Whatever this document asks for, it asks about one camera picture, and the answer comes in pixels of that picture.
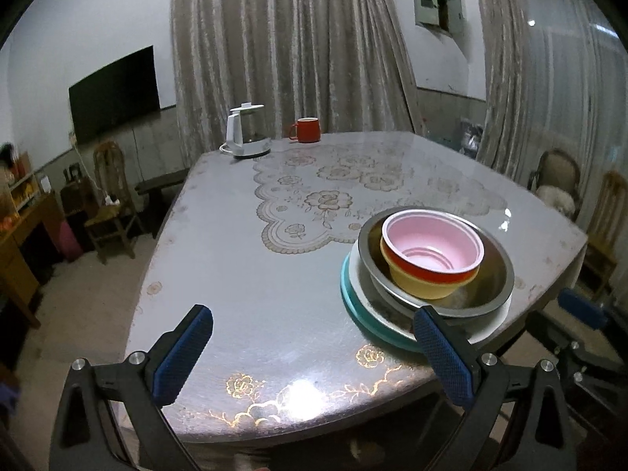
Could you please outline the large white patterned plate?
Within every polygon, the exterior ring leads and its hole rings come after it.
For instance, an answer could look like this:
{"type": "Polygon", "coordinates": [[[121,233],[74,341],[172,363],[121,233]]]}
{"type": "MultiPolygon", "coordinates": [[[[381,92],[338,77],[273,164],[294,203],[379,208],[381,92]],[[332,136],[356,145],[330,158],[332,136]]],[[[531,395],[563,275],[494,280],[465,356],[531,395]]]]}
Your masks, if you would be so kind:
{"type": "MultiPolygon", "coordinates": [[[[362,288],[364,294],[366,294],[366,297],[371,302],[372,308],[387,321],[392,322],[394,327],[398,327],[398,329],[414,335],[414,309],[411,309],[408,315],[395,309],[391,304],[392,298],[386,292],[378,291],[374,281],[371,279],[371,275],[362,263],[358,246],[354,245],[350,252],[356,253],[356,258],[359,260],[358,274],[356,276],[350,274],[352,286],[356,289],[362,288]]],[[[473,318],[445,318],[445,321],[448,323],[449,327],[455,327],[463,332],[469,343],[477,345],[477,343],[489,338],[489,336],[495,333],[498,327],[506,321],[510,304],[511,299],[508,299],[499,309],[490,312],[489,315],[473,318]]]]}

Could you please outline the yellow plastic bowl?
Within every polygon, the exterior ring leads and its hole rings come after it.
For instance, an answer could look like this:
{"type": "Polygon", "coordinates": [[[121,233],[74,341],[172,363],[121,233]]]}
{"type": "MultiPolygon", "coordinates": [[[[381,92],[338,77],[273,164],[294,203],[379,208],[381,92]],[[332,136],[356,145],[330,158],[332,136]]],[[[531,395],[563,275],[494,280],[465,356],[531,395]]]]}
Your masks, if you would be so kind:
{"type": "Polygon", "coordinates": [[[440,300],[446,298],[449,294],[471,283],[478,276],[480,270],[477,267],[473,271],[464,273],[463,279],[458,282],[453,282],[451,279],[440,281],[440,277],[443,276],[441,273],[433,273],[435,281],[428,281],[416,276],[418,268],[398,257],[383,238],[380,239],[379,246],[386,264],[389,265],[393,282],[407,294],[411,294],[417,299],[440,300]]]}

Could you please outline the stainless steel bowl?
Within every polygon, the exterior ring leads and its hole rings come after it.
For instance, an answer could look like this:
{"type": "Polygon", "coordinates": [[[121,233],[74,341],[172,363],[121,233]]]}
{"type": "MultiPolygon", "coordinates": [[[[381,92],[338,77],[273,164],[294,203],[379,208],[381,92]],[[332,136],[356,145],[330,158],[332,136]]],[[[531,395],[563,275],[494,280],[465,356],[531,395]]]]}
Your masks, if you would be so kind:
{"type": "Polygon", "coordinates": [[[362,263],[371,279],[378,291],[384,291],[392,298],[391,304],[395,309],[408,315],[411,309],[416,312],[423,306],[431,305],[445,317],[471,318],[487,315],[510,299],[514,286],[514,272],[507,252],[495,238],[477,225],[449,213],[446,214],[453,215],[470,225],[484,244],[486,255],[479,267],[478,276],[468,285],[440,300],[417,299],[399,288],[391,278],[389,265],[386,264],[379,246],[383,221],[398,210],[418,208],[401,207],[372,216],[363,226],[356,242],[362,263]]]}

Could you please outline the red plastic bowl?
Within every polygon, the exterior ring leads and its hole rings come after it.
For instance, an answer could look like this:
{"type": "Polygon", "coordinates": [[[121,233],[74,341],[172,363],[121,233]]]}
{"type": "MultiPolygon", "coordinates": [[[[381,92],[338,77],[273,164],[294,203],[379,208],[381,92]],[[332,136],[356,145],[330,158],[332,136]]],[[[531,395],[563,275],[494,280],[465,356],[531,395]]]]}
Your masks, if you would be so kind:
{"type": "Polygon", "coordinates": [[[438,210],[398,210],[381,228],[386,246],[428,282],[456,283],[482,264],[486,250],[466,222],[438,210]]]}

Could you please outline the teal plastic plate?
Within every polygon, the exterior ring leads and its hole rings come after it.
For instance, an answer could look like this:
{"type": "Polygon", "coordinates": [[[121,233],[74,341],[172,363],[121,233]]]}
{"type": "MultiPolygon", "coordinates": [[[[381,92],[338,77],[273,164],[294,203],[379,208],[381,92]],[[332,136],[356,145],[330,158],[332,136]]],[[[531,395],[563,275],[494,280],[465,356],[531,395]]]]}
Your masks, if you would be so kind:
{"type": "Polygon", "coordinates": [[[412,333],[394,327],[392,322],[387,321],[372,308],[362,288],[356,289],[352,286],[350,274],[356,276],[358,272],[359,260],[356,258],[356,253],[350,252],[343,261],[340,289],[346,309],[356,320],[356,324],[375,338],[397,349],[411,353],[422,352],[412,333]]]}

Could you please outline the wooden chair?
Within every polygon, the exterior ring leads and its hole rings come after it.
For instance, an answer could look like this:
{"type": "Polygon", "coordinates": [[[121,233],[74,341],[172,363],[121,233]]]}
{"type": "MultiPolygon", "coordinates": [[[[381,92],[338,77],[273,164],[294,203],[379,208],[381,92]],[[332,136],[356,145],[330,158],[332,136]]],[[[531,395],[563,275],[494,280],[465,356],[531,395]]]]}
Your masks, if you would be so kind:
{"type": "Polygon", "coordinates": [[[134,238],[144,232],[144,226],[131,196],[124,152],[117,142],[105,141],[97,145],[93,159],[96,187],[102,200],[96,215],[85,222],[84,228],[103,265],[108,258],[102,243],[114,238],[118,238],[126,253],[135,258],[134,238]]]}

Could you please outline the wooden shelf cabinet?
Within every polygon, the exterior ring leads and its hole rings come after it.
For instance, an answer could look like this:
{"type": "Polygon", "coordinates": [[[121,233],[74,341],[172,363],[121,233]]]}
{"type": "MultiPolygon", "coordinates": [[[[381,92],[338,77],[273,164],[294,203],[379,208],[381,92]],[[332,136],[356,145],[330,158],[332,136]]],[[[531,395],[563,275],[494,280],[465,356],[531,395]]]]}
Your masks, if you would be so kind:
{"type": "Polygon", "coordinates": [[[57,198],[39,189],[36,177],[16,179],[14,146],[1,145],[1,294],[13,302],[30,327],[40,322],[30,304],[63,259],[60,230],[64,221],[57,198]]]}

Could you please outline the sheer window curtain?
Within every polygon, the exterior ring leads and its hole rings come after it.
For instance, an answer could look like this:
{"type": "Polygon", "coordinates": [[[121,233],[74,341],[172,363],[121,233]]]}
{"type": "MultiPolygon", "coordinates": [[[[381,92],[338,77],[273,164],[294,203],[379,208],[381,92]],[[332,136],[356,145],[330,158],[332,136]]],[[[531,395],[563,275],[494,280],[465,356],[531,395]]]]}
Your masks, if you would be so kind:
{"type": "Polygon", "coordinates": [[[580,169],[578,224],[602,176],[627,171],[627,52],[593,0],[478,0],[486,124],[478,159],[526,185],[542,154],[580,169]]]}

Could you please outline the dark wooden bench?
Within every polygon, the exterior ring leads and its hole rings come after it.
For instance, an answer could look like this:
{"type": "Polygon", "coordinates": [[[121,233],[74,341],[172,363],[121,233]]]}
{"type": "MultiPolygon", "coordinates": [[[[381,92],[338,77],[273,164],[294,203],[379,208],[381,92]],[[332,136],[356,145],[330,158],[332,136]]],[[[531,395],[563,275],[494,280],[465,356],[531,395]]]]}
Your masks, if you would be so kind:
{"type": "Polygon", "coordinates": [[[166,173],[153,179],[142,181],[135,186],[135,192],[144,198],[142,209],[142,224],[152,237],[157,237],[163,222],[172,206],[172,197],[165,194],[166,189],[182,185],[190,170],[183,168],[175,172],[166,173]]]}

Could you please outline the lace table doily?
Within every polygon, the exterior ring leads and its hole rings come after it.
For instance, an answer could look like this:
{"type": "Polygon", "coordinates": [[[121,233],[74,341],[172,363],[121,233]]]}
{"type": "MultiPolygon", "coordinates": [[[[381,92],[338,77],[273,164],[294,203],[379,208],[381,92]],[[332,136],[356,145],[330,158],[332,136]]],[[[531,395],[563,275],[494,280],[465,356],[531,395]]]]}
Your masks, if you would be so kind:
{"type": "Polygon", "coordinates": [[[363,224],[389,208],[436,208],[469,219],[507,207],[501,195],[441,159],[377,141],[272,152],[253,169],[262,241],[280,254],[354,243],[363,224]]]}

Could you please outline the red mug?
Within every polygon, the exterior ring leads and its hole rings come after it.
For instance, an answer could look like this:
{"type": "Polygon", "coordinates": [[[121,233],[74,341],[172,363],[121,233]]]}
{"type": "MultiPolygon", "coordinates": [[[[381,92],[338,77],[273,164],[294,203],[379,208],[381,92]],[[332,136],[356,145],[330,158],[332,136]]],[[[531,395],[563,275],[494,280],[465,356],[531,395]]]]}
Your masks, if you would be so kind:
{"type": "Polygon", "coordinates": [[[317,117],[303,117],[297,119],[288,132],[290,141],[298,141],[301,144],[312,144],[312,142],[320,141],[321,130],[317,117]]]}

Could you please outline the white electric kettle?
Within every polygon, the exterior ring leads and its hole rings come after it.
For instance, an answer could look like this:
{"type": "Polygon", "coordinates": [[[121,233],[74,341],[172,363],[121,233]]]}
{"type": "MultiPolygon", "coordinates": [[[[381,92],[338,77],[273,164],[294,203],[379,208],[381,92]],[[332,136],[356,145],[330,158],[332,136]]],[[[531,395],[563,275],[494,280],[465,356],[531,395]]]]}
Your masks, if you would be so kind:
{"type": "Polygon", "coordinates": [[[227,118],[226,140],[219,147],[235,159],[253,159],[270,151],[263,104],[243,102],[231,108],[227,118]]]}

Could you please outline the beige curtain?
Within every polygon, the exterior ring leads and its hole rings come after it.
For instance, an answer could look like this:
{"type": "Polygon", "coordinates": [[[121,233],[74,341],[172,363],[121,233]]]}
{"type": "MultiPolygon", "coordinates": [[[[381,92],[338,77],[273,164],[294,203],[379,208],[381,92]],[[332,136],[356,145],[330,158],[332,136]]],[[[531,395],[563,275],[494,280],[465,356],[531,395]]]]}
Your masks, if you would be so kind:
{"type": "Polygon", "coordinates": [[[170,28],[187,164],[225,142],[244,102],[273,138],[301,117],[327,133],[426,134],[394,0],[172,0],[170,28]]]}

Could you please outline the grey wall electrical box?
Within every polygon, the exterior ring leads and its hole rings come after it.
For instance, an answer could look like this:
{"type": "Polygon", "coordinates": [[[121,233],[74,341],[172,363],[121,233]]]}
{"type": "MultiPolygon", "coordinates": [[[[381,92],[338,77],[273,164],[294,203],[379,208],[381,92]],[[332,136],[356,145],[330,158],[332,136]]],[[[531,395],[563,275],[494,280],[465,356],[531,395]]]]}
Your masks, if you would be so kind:
{"type": "Polygon", "coordinates": [[[413,0],[417,26],[459,35],[464,29],[462,0],[413,0]]]}

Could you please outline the black wall television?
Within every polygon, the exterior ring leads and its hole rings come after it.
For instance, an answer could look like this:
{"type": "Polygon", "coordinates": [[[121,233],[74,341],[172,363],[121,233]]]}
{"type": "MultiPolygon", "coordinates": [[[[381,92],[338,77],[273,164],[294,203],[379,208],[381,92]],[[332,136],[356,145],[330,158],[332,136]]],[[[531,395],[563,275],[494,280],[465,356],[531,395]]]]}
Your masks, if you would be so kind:
{"type": "Polygon", "coordinates": [[[149,46],[87,75],[68,89],[78,145],[160,111],[154,51],[149,46]]]}

